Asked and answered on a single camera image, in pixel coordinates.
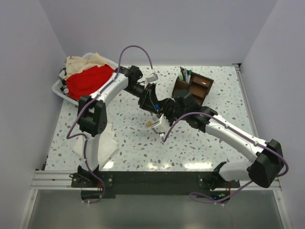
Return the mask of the teal capped white marker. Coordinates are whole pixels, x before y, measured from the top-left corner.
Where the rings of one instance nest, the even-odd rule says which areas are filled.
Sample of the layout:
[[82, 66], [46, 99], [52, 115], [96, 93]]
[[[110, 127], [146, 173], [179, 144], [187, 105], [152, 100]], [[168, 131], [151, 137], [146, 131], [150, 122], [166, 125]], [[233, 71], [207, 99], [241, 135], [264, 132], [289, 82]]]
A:
[[186, 78], [186, 82], [189, 83], [190, 82], [190, 75], [188, 73], [188, 70], [185, 70], [185, 78]]

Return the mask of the green capped white marker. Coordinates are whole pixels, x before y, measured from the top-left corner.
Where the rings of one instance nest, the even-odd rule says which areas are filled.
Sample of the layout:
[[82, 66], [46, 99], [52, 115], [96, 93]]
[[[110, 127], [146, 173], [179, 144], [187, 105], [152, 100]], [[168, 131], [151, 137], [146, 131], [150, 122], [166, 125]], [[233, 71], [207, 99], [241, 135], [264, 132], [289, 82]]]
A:
[[192, 70], [188, 70], [188, 83], [191, 81]]

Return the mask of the brown wooden desk organizer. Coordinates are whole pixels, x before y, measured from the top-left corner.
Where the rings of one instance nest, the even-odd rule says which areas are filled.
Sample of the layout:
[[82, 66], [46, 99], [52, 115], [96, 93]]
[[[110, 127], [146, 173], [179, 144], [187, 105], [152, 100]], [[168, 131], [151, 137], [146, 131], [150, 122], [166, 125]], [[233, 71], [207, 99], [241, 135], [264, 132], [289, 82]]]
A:
[[172, 91], [172, 98], [179, 91], [188, 90], [188, 92], [193, 95], [195, 101], [199, 105], [202, 105], [205, 98], [209, 94], [213, 83], [213, 79], [193, 72], [191, 73], [189, 83], [182, 80], [180, 77], [177, 77]]

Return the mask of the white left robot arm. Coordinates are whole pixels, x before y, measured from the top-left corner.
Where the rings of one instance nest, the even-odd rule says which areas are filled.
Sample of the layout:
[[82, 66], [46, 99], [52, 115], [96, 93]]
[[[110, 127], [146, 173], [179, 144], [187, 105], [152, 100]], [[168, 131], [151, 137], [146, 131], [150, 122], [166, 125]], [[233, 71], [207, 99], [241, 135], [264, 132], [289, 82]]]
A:
[[79, 165], [78, 171], [84, 173], [82, 182], [88, 187], [98, 184], [99, 169], [98, 150], [102, 132], [105, 130], [108, 120], [106, 108], [117, 94], [125, 90], [130, 94], [144, 98], [152, 90], [154, 81], [158, 79], [155, 70], [141, 85], [139, 80], [143, 74], [139, 67], [118, 67], [110, 79], [89, 96], [83, 95], [79, 100], [77, 124], [84, 137], [82, 158], [84, 162]]

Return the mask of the blue pen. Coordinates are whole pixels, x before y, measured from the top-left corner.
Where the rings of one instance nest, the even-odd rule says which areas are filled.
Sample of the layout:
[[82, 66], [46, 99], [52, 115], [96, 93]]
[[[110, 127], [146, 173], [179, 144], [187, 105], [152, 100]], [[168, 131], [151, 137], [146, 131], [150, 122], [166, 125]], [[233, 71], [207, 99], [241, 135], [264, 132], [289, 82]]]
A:
[[180, 67], [180, 70], [181, 70], [182, 76], [184, 77], [184, 68]]

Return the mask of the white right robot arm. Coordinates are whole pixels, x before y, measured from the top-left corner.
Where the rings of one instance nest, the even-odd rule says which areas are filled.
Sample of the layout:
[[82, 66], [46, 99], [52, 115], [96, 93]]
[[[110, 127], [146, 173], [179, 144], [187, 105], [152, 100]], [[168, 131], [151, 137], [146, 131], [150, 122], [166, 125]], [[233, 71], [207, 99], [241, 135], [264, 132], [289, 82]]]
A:
[[199, 105], [187, 90], [179, 91], [174, 98], [159, 101], [157, 107], [160, 121], [169, 122], [169, 132], [179, 121], [185, 121], [190, 127], [227, 143], [248, 159], [247, 165], [232, 166], [221, 162], [212, 176], [217, 187], [245, 179], [268, 188], [285, 167], [282, 146], [278, 141], [266, 141], [241, 130], [214, 109]]

